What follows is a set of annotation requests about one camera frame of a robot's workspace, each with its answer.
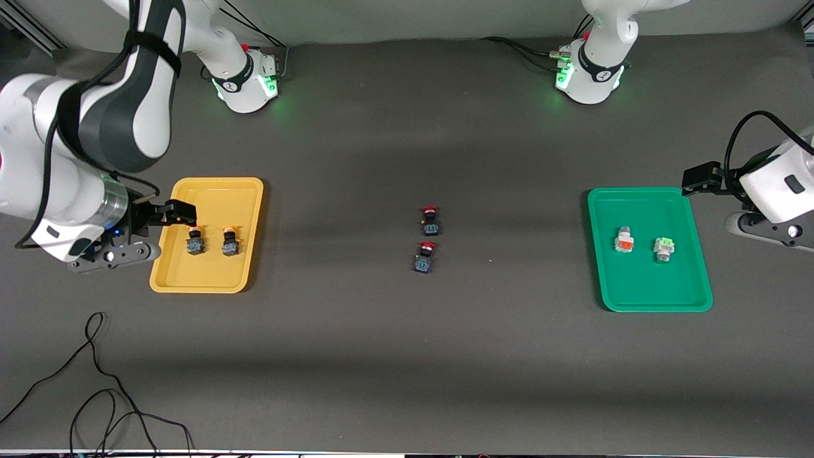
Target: gray table surface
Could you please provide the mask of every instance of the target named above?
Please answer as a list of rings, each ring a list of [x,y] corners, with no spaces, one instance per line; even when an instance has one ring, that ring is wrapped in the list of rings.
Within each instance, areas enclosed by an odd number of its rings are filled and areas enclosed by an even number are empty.
[[[3,218],[0,410],[105,310],[103,365],[199,448],[814,456],[812,255],[729,235],[735,200],[699,196],[712,309],[615,314],[583,213],[594,187],[680,185],[752,110],[812,123],[799,28],[644,37],[630,59],[585,107],[496,43],[298,46],[280,99],[239,116],[188,55],[172,147],[143,176],[167,193],[187,176],[268,183],[252,287],[156,294],[148,265],[74,275],[14,251],[27,223]],[[754,121],[736,162],[781,140]],[[446,230],[429,276],[409,269],[424,205]],[[107,385],[81,356],[0,444],[66,447]],[[86,442],[107,409],[82,417]],[[147,447],[133,425],[119,446]]]

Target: black strap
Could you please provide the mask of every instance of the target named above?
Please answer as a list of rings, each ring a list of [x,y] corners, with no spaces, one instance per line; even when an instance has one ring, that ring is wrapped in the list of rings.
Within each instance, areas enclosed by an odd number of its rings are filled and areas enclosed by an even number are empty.
[[[624,64],[624,62],[621,62],[613,67],[602,67],[601,65],[591,62],[591,59],[588,59],[588,55],[585,54],[584,43],[582,46],[580,46],[580,52],[577,54],[577,59],[580,62],[580,66],[582,66],[586,72],[590,73],[593,82],[605,82],[610,80],[611,77],[613,77]]]
[[[155,52],[175,71],[177,77],[181,76],[181,59],[169,49],[167,43],[158,35],[137,30],[128,30],[125,36],[125,48],[141,46],[149,51]]]

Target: metal bracket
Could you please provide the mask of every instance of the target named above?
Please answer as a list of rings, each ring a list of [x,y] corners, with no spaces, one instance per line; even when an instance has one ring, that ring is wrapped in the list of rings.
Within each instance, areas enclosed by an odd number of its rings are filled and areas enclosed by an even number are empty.
[[[772,240],[787,247],[814,249],[814,212],[782,223],[770,222],[762,214],[744,213],[737,217],[737,229],[747,236]]]
[[[720,167],[720,162],[709,161],[684,171],[681,195],[692,196],[701,192],[710,192],[716,196],[731,195],[732,192],[722,189],[723,186],[724,171]]]
[[[68,264],[71,272],[88,273],[119,266],[149,262],[161,254],[158,245],[148,242],[136,242],[129,245],[110,244],[96,250],[93,254],[78,258]]]

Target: black cable on table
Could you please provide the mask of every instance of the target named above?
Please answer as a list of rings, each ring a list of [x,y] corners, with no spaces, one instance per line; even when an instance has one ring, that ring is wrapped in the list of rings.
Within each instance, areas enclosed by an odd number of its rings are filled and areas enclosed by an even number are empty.
[[[192,440],[192,434],[190,433],[189,428],[187,428],[186,425],[184,425],[182,423],[179,423],[177,421],[167,420],[165,418],[162,418],[160,416],[157,416],[157,415],[154,415],[154,414],[151,414],[151,413],[142,412],[136,406],[136,403],[133,400],[133,396],[131,396],[130,393],[127,391],[127,389],[124,387],[124,384],[122,383],[121,379],[117,375],[112,374],[112,373],[107,372],[104,369],[102,369],[102,367],[101,367],[101,365],[99,364],[99,361],[98,361],[98,354],[96,352],[96,345],[95,345],[94,339],[98,336],[99,331],[102,328],[102,325],[104,323],[104,317],[105,317],[105,315],[102,312],[95,312],[88,318],[87,322],[85,323],[85,343],[83,343],[79,348],[77,348],[76,351],[73,352],[71,357],[68,358],[68,361],[66,361],[65,364],[62,365],[62,367],[57,369],[56,372],[49,375],[48,377],[42,378],[41,380],[38,380],[38,381],[34,382],[34,384],[31,385],[30,388],[28,388],[28,391],[26,391],[26,393],[23,395],[23,397],[20,399],[20,401],[18,401],[17,404],[14,407],[12,407],[11,410],[0,420],[0,425],[2,423],[4,423],[5,421],[7,421],[8,418],[11,417],[11,415],[14,414],[14,412],[16,412],[17,409],[20,408],[20,406],[23,405],[23,403],[26,401],[26,399],[28,399],[29,395],[34,391],[34,389],[38,385],[40,385],[44,381],[48,381],[51,378],[54,378],[57,375],[59,375],[65,368],[67,368],[73,362],[73,360],[77,357],[77,355],[79,355],[79,353],[81,353],[85,348],[87,348],[89,346],[90,349],[91,349],[91,353],[93,355],[94,367],[96,368],[96,371],[99,372],[100,374],[104,375],[105,377],[110,377],[113,380],[115,380],[116,385],[118,387],[118,390],[114,389],[114,388],[105,388],[105,389],[99,390],[99,391],[93,393],[79,407],[79,410],[73,416],[73,419],[71,421],[71,427],[70,427],[70,430],[69,430],[68,444],[70,446],[71,455],[68,458],[72,458],[72,455],[73,455],[73,435],[75,433],[76,424],[78,422],[79,416],[82,414],[82,412],[85,410],[85,408],[87,407],[87,405],[89,403],[91,403],[94,399],[96,399],[98,396],[101,396],[102,394],[107,394],[110,397],[111,403],[112,403],[112,411],[111,411],[110,419],[107,421],[107,427],[105,428],[105,432],[104,432],[102,441],[99,443],[99,446],[97,448],[97,450],[101,451],[101,455],[105,454],[104,451],[105,451],[106,446],[107,446],[107,439],[111,436],[111,434],[116,429],[116,427],[125,418],[127,418],[128,416],[131,416],[131,415],[135,415],[135,416],[138,417],[138,419],[139,419],[139,421],[141,423],[141,426],[142,426],[142,430],[144,431],[144,436],[145,436],[145,438],[147,438],[147,441],[150,443],[150,446],[152,447],[153,451],[155,451],[157,453],[158,452],[158,447],[155,445],[155,441],[153,440],[152,436],[150,435],[150,431],[147,428],[147,423],[144,421],[145,418],[151,418],[153,420],[161,421],[161,422],[163,422],[165,424],[168,424],[168,425],[175,425],[175,426],[178,426],[178,427],[182,428],[184,430],[184,436],[185,436],[186,445],[187,445],[186,448],[187,448],[187,451],[191,455],[192,448],[194,447],[195,443]],[[96,325],[95,325],[94,328],[92,328],[92,323],[94,321],[96,321]],[[113,422],[113,418],[115,417],[115,414],[116,414],[116,396],[115,396],[115,394],[121,395],[125,399],[127,399],[127,402],[129,403],[130,407],[133,410],[130,411],[130,412],[125,413],[124,415],[119,417],[119,419],[116,422]]]
[[[547,65],[540,64],[539,62],[532,59],[529,55],[539,56],[539,57],[548,57],[549,53],[535,50],[529,46],[526,46],[520,42],[516,42],[515,40],[511,40],[509,38],[504,37],[484,37],[481,40],[488,41],[488,42],[499,42],[507,45],[515,52],[517,52],[520,57],[524,58],[529,64],[534,65],[535,67],[545,70],[548,72],[556,73],[558,70],[554,67],[550,67]]]
[[[81,405],[81,407],[79,407],[79,410],[77,410],[77,413],[75,413],[73,415],[73,420],[71,420],[71,428],[68,430],[68,450],[70,451],[70,453],[68,454],[69,458],[73,457],[73,434],[74,434],[75,429],[77,428],[77,422],[79,421],[79,415],[82,414],[82,411],[85,410],[85,407],[87,407],[88,404],[90,404],[91,401],[96,399],[96,397],[101,395],[101,394],[107,394],[107,396],[110,397],[110,401],[111,401],[111,405],[112,405],[111,412],[110,412],[110,419],[107,420],[107,428],[105,428],[105,431],[110,429],[110,425],[113,423],[113,419],[116,418],[116,396],[114,396],[113,394],[117,394],[117,392],[113,388],[104,388],[102,390],[99,390],[99,391],[93,393]],[[102,439],[102,443],[99,445],[99,448],[102,450],[102,455],[104,455],[104,449],[105,449],[106,442],[107,442],[107,436]]]

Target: green tray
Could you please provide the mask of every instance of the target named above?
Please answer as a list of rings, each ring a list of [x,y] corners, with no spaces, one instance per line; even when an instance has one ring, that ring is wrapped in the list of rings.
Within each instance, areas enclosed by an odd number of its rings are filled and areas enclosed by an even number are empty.
[[[689,200],[675,187],[599,187],[588,194],[602,300],[613,311],[703,312],[712,307],[707,266]],[[614,239],[630,226],[632,253]],[[668,264],[655,261],[658,237],[676,242]]]

